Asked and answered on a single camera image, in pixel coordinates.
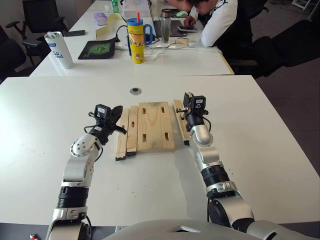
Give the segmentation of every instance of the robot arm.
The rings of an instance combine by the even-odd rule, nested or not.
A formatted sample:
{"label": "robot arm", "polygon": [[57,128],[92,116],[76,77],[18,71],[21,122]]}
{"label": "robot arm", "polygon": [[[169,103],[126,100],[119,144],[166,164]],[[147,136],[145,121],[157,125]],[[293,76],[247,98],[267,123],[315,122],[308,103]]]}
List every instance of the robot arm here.
{"label": "robot arm", "polygon": [[270,221],[255,221],[251,207],[242,198],[235,183],[230,181],[215,148],[213,136],[204,123],[203,115],[208,114],[205,110],[206,98],[185,93],[183,105],[183,109],[176,111],[183,112],[187,121],[189,144],[206,185],[211,222],[264,240],[315,239]]}
{"label": "robot arm", "polygon": [[91,232],[82,220],[87,216],[86,202],[94,163],[99,158],[99,152],[102,154],[102,146],[108,142],[109,135],[114,131],[127,133],[125,129],[116,125],[122,110],[122,106],[116,106],[111,110],[99,104],[95,106],[94,113],[89,113],[89,116],[96,119],[96,125],[71,145],[47,240],[90,239]]}

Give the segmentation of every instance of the water bottle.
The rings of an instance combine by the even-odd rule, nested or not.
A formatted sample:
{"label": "water bottle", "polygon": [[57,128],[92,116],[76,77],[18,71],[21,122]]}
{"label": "water bottle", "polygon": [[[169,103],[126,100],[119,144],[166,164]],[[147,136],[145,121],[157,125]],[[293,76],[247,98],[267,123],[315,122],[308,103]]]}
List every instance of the water bottle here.
{"label": "water bottle", "polygon": [[169,41],[171,27],[171,10],[166,8],[161,12],[161,40],[164,43]]}
{"label": "water bottle", "polygon": [[112,9],[115,14],[119,13],[118,0],[111,0]]}
{"label": "water bottle", "polygon": [[44,35],[44,39],[48,43],[51,52],[64,69],[70,69],[74,66],[74,61],[71,58],[69,49],[60,31],[49,31]]}

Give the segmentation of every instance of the red straw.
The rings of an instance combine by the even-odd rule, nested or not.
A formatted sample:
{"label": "red straw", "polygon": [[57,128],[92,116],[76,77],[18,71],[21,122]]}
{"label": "red straw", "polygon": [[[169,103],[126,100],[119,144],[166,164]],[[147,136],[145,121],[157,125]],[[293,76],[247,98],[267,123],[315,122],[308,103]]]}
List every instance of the red straw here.
{"label": "red straw", "polygon": [[140,12],[136,12],[136,22],[140,23]]}

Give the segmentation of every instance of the glass bottle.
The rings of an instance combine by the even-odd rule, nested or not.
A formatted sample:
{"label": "glass bottle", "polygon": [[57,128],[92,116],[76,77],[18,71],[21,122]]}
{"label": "glass bottle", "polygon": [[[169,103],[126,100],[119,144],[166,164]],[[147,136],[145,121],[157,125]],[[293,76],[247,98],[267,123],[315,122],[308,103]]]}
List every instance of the glass bottle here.
{"label": "glass bottle", "polygon": [[161,12],[161,40],[164,43],[169,41],[171,27],[171,10],[168,8],[162,9]]}

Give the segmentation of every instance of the computer mouse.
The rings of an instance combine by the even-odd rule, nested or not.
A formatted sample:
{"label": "computer mouse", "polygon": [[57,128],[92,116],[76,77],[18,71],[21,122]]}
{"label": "computer mouse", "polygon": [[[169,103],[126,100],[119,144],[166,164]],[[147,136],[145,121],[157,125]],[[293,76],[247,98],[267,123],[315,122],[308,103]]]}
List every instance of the computer mouse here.
{"label": "computer mouse", "polygon": [[188,13],[186,11],[178,11],[175,15],[178,18],[184,18],[184,17],[188,16]]}

